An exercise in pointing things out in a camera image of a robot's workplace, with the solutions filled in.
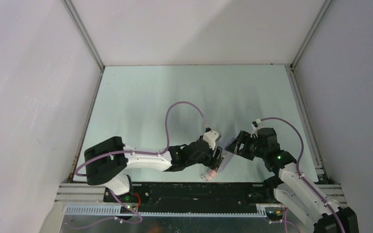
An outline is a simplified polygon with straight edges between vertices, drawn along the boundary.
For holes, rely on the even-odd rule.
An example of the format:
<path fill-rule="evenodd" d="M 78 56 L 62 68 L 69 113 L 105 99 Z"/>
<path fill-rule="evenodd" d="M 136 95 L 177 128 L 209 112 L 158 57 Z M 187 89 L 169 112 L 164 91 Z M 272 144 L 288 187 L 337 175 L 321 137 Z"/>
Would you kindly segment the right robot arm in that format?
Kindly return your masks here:
<path fill-rule="evenodd" d="M 280 148 L 273 128 L 262 128 L 255 135 L 240 131 L 225 149 L 248 160 L 261 158 L 267 170 L 274 173 L 263 182 L 264 186 L 313 232 L 359 231 L 356 213 L 350 207 L 342 208 L 304 175 L 296 159 Z"/>

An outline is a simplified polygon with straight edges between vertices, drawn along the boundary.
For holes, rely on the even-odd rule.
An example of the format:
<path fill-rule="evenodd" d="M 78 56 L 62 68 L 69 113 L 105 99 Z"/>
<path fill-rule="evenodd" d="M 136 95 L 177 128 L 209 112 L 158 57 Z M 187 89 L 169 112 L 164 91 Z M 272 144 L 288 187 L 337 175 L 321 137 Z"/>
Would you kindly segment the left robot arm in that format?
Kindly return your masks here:
<path fill-rule="evenodd" d="M 140 150 L 125 145 L 119 136 L 111 137 L 84 152 L 84 168 L 88 185 L 104 185 L 116 196 L 132 192 L 132 181 L 124 170 L 150 168 L 164 172 L 178 172 L 195 164 L 216 170 L 221 161 L 222 148 L 217 146 L 221 135 L 209 131 L 190 144 L 170 146 L 163 152 Z"/>

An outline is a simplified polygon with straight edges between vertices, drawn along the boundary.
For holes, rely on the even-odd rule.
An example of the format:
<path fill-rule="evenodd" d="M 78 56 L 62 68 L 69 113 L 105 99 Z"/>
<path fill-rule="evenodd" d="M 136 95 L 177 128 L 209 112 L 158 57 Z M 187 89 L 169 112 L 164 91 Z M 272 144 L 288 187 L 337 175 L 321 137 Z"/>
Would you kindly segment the pink folding umbrella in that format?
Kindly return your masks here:
<path fill-rule="evenodd" d="M 204 180 L 205 182 L 213 179 L 217 175 L 217 172 L 215 170 L 209 169 L 207 172 L 200 175 L 200 178 Z"/>

